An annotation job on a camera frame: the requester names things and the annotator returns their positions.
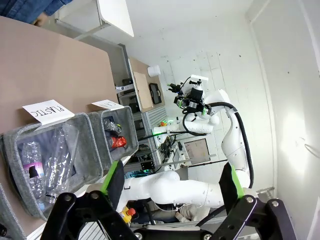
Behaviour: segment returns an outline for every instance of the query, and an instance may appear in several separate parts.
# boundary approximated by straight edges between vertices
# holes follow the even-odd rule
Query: storage bin
[[[64,136],[66,155],[73,160],[72,173],[68,178],[68,188],[66,190],[68,192],[74,193],[85,184],[95,183],[102,178],[103,169],[93,129],[87,114],[77,113],[64,123],[36,130],[40,126],[40,123],[29,124],[5,133],[3,136],[4,157],[10,167],[12,178],[21,196],[23,206],[32,216],[40,217],[46,221],[52,209],[52,204],[47,204],[47,202],[45,202],[45,205],[37,203],[32,192],[22,164],[22,148],[25,143],[37,142],[40,144],[42,166],[43,170],[46,171],[46,163],[48,163],[49,156],[52,156],[52,149],[57,148],[57,146],[52,146],[52,139],[56,131],[61,129],[66,131],[67,126],[72,126],[72,129],[78,130],[76,137],[74,137],[76,140],[70,139],[71,137],[68,134]]]
[[[129,106],[116,110],[91,112],[88,115],[92,124],[103,170],[109,170],[114,161],[121,160],[124,157],[130,157],[138,150],[139,142],[134,117]],[[122,132],[119,136],[123,136],[126,139],[126,145],[124,147],[117,147],[112,151],[108,148],[103,126],[103,119],[108,117],[112,117],[115,123],[121,125]]]

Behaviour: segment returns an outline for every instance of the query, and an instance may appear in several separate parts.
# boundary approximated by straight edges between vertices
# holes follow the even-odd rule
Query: person
[[[0,16],[41,27],[72,0],[0,0]]]
[[[169,223],[199,222],[208,216],[210,207],[196,206],[194,204],[183,205],[178,210],[172,204],[161,205],[161,209],[151,211],[153,220]],[[147,212],[139,212],[138,217],[132,219],[133,223],[145,224],[150,221]]]

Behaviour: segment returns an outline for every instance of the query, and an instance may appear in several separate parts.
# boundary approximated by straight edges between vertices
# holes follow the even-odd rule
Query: cable
[[[186,132],[186,131],[170,131],[170,133],[171,134],[187,134],[188,132]],[[145,136],[145,137],[142,137],[142,138],[138,139],[138,141],[150,139],[150,138],[162,135],[162,134],[168,134],[168,132],[164,131],[164,132],[160,132],[160,133],[157,133],[157,134],[154,134],[154,135],[151,135],[151,136]]]
[[[157,133],[157,134],[154,134],[154,135],[151,135],[151,136],[145,136],[145,137],[142,137],[142,138],[138,139],[138,141],[142,141],[142,140],[145,140],[145,139],[153,138],[153,137],[156,137],[156,136],[159,136],[159,135],[162,135],[162,134],[167,134],[167,132],[164,131],[164,132],[160,132],[160,133]]]
[[[210,107],[224,106],[224,107],[227,107],[227,108],[230,108],[230,109],[234,109],[235,111],[237,110],[232,104],[227,103],[227,102],[214,102],[214,103],[210,103],[209,105],[210,105]],[[249,188],[251,189],[252,185],[254,184],[254,169],[253,169],[253,165],[252,165],[252,159],[251,159],[251,154],[250,154],[249,143],[248,143],[248,139],[247,139],[247,135],[246,135],[246,131],[245,131],[245,126],[244,126],[244,123],[243,123],[243,121],[242,121],[242,119],[240,117],[240,114],[238,112],[236,112],[234,115],[235,115],[236,119],[239,122],[239,127],[240,127],[242,138],[243,138],[243,143],[244,143],[244,147],[245,147],[245,154],[246,154],[246,160],[247,160],[247,163],[248,163],[249,174],[250,174],[250,185],[249,185]],[[216,215],[221,213],[224,209],[226,209],[226,207],[224,205],[222,205],[221,207],[217,208],[213,212],[209,213],[208,216],[206,216],[200,222],[198,222],[198,224],[196,226],[197,227],[202,226],[207,221],[209,221],[210,219],[214,218]]]
[[[221,207],[217,208],[213,212],[209,213],[208,216],[206,216],[204,219],[202,219],[200,222],[198,222],[195,226],[196,227],[201,227],[203,224],[208,222],[210,219],[214,218],[217,216],[219,213],[221,213],[223,210],[225,210],[225,205],[222,205]]]
[[[152,174],[156,174],[161,168],[162,168],[162,166],[159,167],[159,169],[157,171],[154,171],[153,173],[147,173],[147,172],[142,171],[141,169],[140,169],[140,172],[147,174],[147,175],[152,175]]]
[[[146,209],[146,212],[148,213],[148,216],[149,216],[149,220],[150,220],[151,225],[156,225],[156,224],[155,224],[155,220],[154,220],[154,218],[153,218],[153,216],[152,216],[152,213],[151,213],[149,204],[147,203],[147,201],[146,201],[145,199],[142,201],[142,203],[143,203],[143,205],[144,205],[144,207],[145,207],[145,209]]]
[[[161,144],[164,144],[164,143],[166,142],[166,140],[167,140],[167,138],[165,138],[165,139],[164,139],[164,142],[160,142],[160,140],[159,140],[158,137],[156,137],[155,139],[160,143],[160,146],[161,146]]]
[[[217,163],[221,163],[221,162],[227,162],[228,160],[220,160],[220,161],[212,161],[212,162],[207,162],[207,163],[202,163],[202,164],[197,164],[197,165],[191,165],[188,166],[188,168],[193,168],[193,167],[198,167],[198,166],[204,166],[204,165],[208,165],[208,164],[217,164]]]
[[[175,209],[175,210],[163,210],[162,208],[160,208],[156,203],[154,203],[154,205],[158,208],[158,209],[160,209],[161,211],[164,211],[164,212],[176,212],[176,211],[178,211],[180,208],[182,208],[182,207],[186,207],[186,206],[189,206],[189,205],[191,205],[192,203],[188,203],[188,204],[183,204],[181,207],[179,207],[178,209]]]
[[[224,106],[230,109],[234,109],[235,111],[237,111],[237,109],[230,103],[227,102],[214,102],[214,103],[210,103],[209,104],[210,107],[219,107],[219,106]],[[241,134],[242,134],[242,138],[243,138],[243,143],[244,143],[244,148],[245,148],[245,154],[246,154],[246,160],[248,162],[248,168],[249,168],[249,174],[250,174],[250,185],[249,188],[251,189],[253,184],[254,184],[254,168],[253,168],[253,164],[252,164],[252,159],[251,159],[251,154],[250,154],[250,148],[249,148],[249,143],[248,143],[248,139],[247,139],[247,135],[246,135],[246,131],[245,131],[245,126],[244,123],[240,117],[239,112],[235,112],[234,113],[236,119],[239,122],[239,128],[241,130]]]
[[[191,135],[196,136],[196,137],[198,137],[198,136],[206,136],[206,135],[207,135],[206,133],[197,133],[197,132],[189,131],[189,129],[186,127],[186,124],[185,124],[186,117],[187,117],[188,113],[190,113],[190,112],[188,112],[188,110],[187,110],[186,113],[185,113],[184,116],[183,116],[183,119],[182,119],[182,125],[183,125],[185,131],[186,131],[188,134],[191,134]]]
[[[186,82],[188,81],[188,79],[190,79],[190,78],[191,78],[191,76],[188,77],[188,78],[184,81],[184,83],[182,84],[182,86],[181,86],[181,88],[180,88],[179,94],[181,93],[182,88],[184,87],[184,85],[186,84]]]
[[[139,156],[139,158],[142,158],[142,157],[147,156],[147,155],[149,155],[149,154],[153,154],[153,153],[155,153],[156,151],[158,151],[160,148],[161,148],[161,146],[159,146],[156,150],[154,150],[154,151],[152,151],[152,152],[149,152],[149,153],[146,153],[146,154],[144,154],[144,155]]]
[[[173,142],[171,143],[171,146],[170,146],[170,148],[172,149],[172,146],[175,144],[175,142],[177,141],[177,135],[178,134],[176,134],[176,135],[173,135],[174,136],[174,140],[173,140]]]

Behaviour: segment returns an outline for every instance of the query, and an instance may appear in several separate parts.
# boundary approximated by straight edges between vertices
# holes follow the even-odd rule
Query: brown tabletop
[[[73,113],[118,102],[108,54],[48,30],[0,16],[0,134],[35,122],[22,106],[56,100]],[[0,183],[27,235],[43,221],[22,208],[0,157]]]
[[[165,97],[162,92],[159,77],[158,76],[150,77],[148,74],[148,67],[150,67],[150,66],[135,59],[134,57],[130,56],[129,62],[130,62],[130,66],[131,66],[131,71],[133,73],[132,78],[134,81],[135,81],[135,74],[134,74],[135,72],[139,73],[139,74],[144,74],[147,86],[149,86],[149,84],[157,84],[158,88],[159,88],[159,92],[160,92],[161,103],[153,104],[152,107],[148,107],[148,108],[143,108],[141,106],[141,112],[144,113],[144,112],[151,111],[151,110],[159,108],[159,107],[163,107],[165,105]],[[149,98],[151,100],[151,94],[150,94],[149,90],[147,90],[146,92],[143,92],[142,94],[149,95]],[[138,98],[138,101],[141,102],[141,98],[140,98],[139,94],[137,94],[136,97]]]

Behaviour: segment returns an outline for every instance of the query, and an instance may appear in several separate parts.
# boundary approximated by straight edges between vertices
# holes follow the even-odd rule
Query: plastic bottle
[[[44,197],[46,184],[41,148],[38,142],[33,141],[23,144],[22,165],[35,199],[38,200]]]
[[[129,209],[126,206],[124,207],[123,211],[120,212],[120,216],[122,217],[122,219],[126,224],[131,222],[131,218],[135,214],[136,214],[136,210],[134,208]]]
[[[53,151],[45,164],[46,198],[45,201],[53,204],[57,197],[69,190],[73,162],[69,153],[67,133],[61,128],[56,129],[52,137]]]

